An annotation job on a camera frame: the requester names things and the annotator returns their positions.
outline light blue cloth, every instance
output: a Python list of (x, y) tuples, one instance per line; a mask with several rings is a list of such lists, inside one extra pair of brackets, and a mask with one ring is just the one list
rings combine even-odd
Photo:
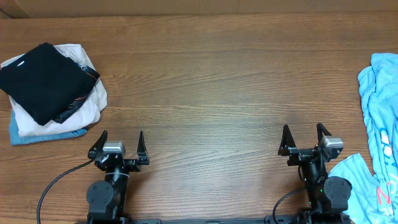
[[(398, 55), (373, 54), (371, 66), (358, 75), (358, 81), (374, 180), (379, 186), (374, 191), (376, 182), (367, 174), (352, 177), (358, 180), (353, 182), (357, 193), (351, 196), (349, 203), (356, 200), (360, 203), (350, 207), (347, 214), (355, 217), (362, 213), (356, 223), (398, 223)], [(344, 177), (348, 175), (344, 172), (355, 173), (364, 169), (361, 166), (351, 165), (349, 169), (335, 171), (333, 175)], [(359, 180), (367, 185), (359, 185)], [(372, 190), (370, 195), (361, 198), (359, 194), (367, 195), (369, 188)], [(376, 212), (368, 210), (370, 206), (376, 208)]]
[(17, 125), (17, 121), (15, 120), (15, 113), (14, 113), (14, 111), (12, 111), (9, 132), (10, 132), (11, 145), (16, 146), (16, 145), (20, 145), (20, 144), (30, 144), (30, 143), (41, 142), (41, 141), (51, 141), (51, 140), (75, 138), (75, 137), (82, 136), (82, 135), (86, 134), (87, 130), (83, 128), (83, 129), (79, 129), (76, 131), (69, 131), (69, 132), (61, 133), (61, 134), (48, 134), (48, 135), (43, 135), (43, 136), (19, 137), (18, 125)]

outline folded white cloth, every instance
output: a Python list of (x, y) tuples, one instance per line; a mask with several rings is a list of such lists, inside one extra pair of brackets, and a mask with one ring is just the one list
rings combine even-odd
[[(95, 70), (94, 65), (88, 58), (85, 50), (80, 44), (62, 44), (54, 46), (62, 55), (70, 57), (76, 63), (82, 66), (90, 66)], [(5, 67), (17, 60), (20, 56), (13, 57), (6, 60), (1, 64), (1, 67)], [(67, 131), (74, 131), (77, 129), (84, 128), (85, 126), (95, 123), (100, 120), (100, 111), (105, 109), (107, 105), (107, 94), (106, 90), (100, 79), (96, 82), (93, 91), (91, 91), (89, 97), (81, 106), (81, 108), (71, 115), (62, 124), (56, 123), (55, 121), (49, 121), (44, 126), (37, 124), (33, 118), (23, 109), (21, 105), (16, 103), (10, 96), (10, 102), (12, 109), (15, 112), (15, 117), (19, 129), (19, 136), (40, 136), (44, 134), (59, 134)]]

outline wooden table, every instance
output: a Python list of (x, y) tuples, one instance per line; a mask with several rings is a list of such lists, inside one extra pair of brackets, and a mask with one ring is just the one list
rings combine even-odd
[[(76, 139), (11, 147), (11, 107), (0, 93), (0, 223), (35, 223), (37, 202), (63, 171), (81, 164), (107, 129), (136, 156), (144, 130), (150, 165), (131, 175), (134, 218), (233, 218), (271, 214), (302, 186), (277, 150), (284, 124), (298, 147), (317, 142), (316, 123), (370, 170), (358, 73), (374, 52), (398, 53), (398, 12), (226, 16), (139, 16), (0, 21), (0, 61), (42, 42), (79, 43), (101, 74), (108, 107)], [(42, 223), (73, 223), (88, 212), (94, 165), (58, 181)], [(306, 206), (305, 194), (279, 214)]]

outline blue cloth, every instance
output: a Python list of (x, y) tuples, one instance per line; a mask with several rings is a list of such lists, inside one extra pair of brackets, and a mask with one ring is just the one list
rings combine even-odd
[(350, 178), (360, 181), (345, 177), (356, 189), (349, 203), (359, 202), (346, 212), (357, 218), (354, 222), (398, 223), (398, 55), (373, 54), (371, 66), (358, 75), (358, 81), (375, 175), (371, 179), (363, 172), (365, 164), (362, 163), (350, 164), (339, 172), (335, 170), (333, 175), (358, 175)]
[(48, 134), (43, 136), (25, 136), (19, 137), (18, 134), (18, 125), (15, 120), (15, 113), (12, 111), (11, 120), (9, 126), (10, 132), (10, 142), (12, 146), (20, 145), (20, 144), (30, 144), (41, 141), (51, 141), (51, 140), (59, 140), (59, 139), (67, 139), (67, 138), (75, 138), (78, 136), (82, 136), (87, 133), (86, 129), (79, 129), (76, 131), (69, 131), (61, 134)]
[(337, 164), (329, 177), (338, 176), (347, 179), (353, 185), (351, 197), (348, 200), (349, 215), (355, 223), (392, 223), (393, 216), (385, 216), (378, 211), (377, 189), (379, 182), (372, 177), (368, 166), (359, 153)]

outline black cloth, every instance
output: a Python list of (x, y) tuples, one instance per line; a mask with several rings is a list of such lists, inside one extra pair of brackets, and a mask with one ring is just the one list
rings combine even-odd
[[(90, 68), (89, 66), (84, 66), (81, 68), (85, 73), (88, 75), (93, 76), (93, 78), (97, 81), (98, 78), (100, 77), (99, 73), (96, 72), (94, 69)], [(83, 103), (87, 100), (90, 92), (84, 92), (81, 93), (78, 98), (74, 99), (71, 104), (68, 105), (67, 110), (62, 111), (57, 117), (55, 117), (53, 120), (57, 123), (62, 124), (64, 121), (66, 121), (74, 112), (76, 112), (81, 106), (83, 106)]]
[(49, 43), (40, 44), (0, 70), (0, 89), (45, 125), (67, 110), (96, 80)]

